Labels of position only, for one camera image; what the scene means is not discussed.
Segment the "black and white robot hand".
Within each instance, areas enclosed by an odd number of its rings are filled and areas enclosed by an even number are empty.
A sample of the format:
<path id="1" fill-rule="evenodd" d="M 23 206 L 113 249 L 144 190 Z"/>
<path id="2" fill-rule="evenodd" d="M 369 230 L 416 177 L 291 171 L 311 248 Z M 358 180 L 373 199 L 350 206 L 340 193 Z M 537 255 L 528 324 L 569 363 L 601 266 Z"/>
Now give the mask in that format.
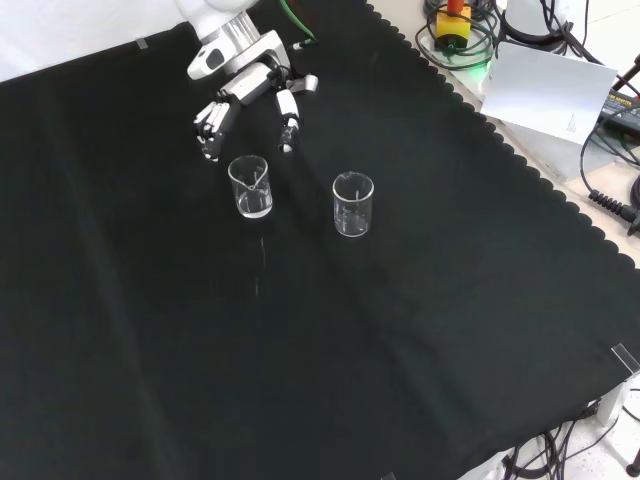
<path id="1" fill-rule="evenodd" d="M 217 92 L 193 121 L 193 130 L 206 160 L 217 162 L 226 137 L 239 113 L 264 93 L 273 92 L 279 108 L 282 129 L 278 148 L 288 154 L 294 150 L 301 127 L 295 94 L 316 92 L 315 75 L 294 76 L 288 67 L 255 62 L 242 70 Z"/>

